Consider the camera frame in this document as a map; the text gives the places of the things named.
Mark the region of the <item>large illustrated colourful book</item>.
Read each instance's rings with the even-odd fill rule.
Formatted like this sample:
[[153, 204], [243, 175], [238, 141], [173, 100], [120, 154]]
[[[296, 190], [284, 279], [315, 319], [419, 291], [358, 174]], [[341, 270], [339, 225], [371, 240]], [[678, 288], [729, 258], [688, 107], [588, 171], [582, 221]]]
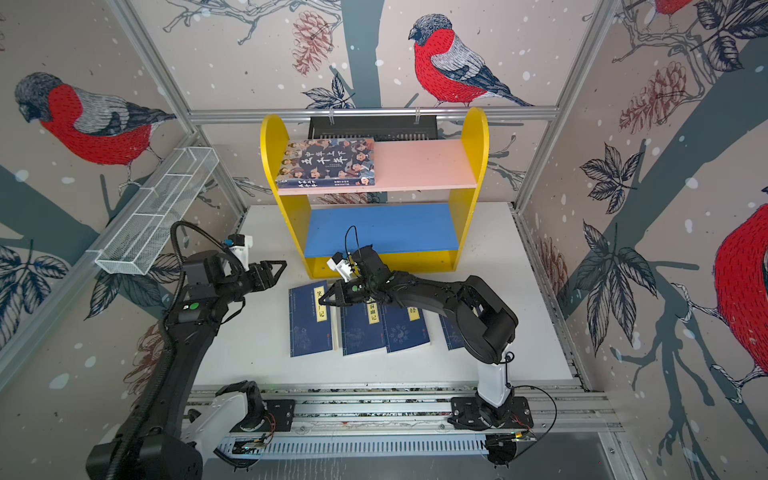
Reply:
[[372, 138], [290, 142], [276, 177], [279, 189], [365, 187], [374, 184]]

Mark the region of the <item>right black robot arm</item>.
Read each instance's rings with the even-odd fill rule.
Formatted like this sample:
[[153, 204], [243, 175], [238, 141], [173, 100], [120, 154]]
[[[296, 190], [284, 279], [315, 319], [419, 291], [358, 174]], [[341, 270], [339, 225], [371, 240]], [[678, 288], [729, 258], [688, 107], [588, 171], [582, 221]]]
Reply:
[[458, 330], [465, 350], [478, 361], [479, 400], [499, 409], [513, 395], [508, 364], [519, 320], [501, 297], [480, 277], [438, 281], [390, 269], [370, 246], [328, 261], [340, 275], [319, 300], [326, 306], [349, 307], [368, 301], [413, 307], [436, 313]]

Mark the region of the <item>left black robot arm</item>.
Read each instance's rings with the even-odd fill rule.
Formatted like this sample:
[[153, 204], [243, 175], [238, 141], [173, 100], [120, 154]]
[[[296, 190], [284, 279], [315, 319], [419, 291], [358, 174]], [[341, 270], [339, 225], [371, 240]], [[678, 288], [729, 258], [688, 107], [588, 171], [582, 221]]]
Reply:
[[200, 364], [229, 306], [274, 287], [284, 260], [248, 266], [230, 251], [206, 251], [181, 264], [177, 296], [159, 324], [163, 350], [138, 406], [114, 439], [93, 447], [91, 479], [199, 479], [200, 442], [182, 437], [182, 419]]

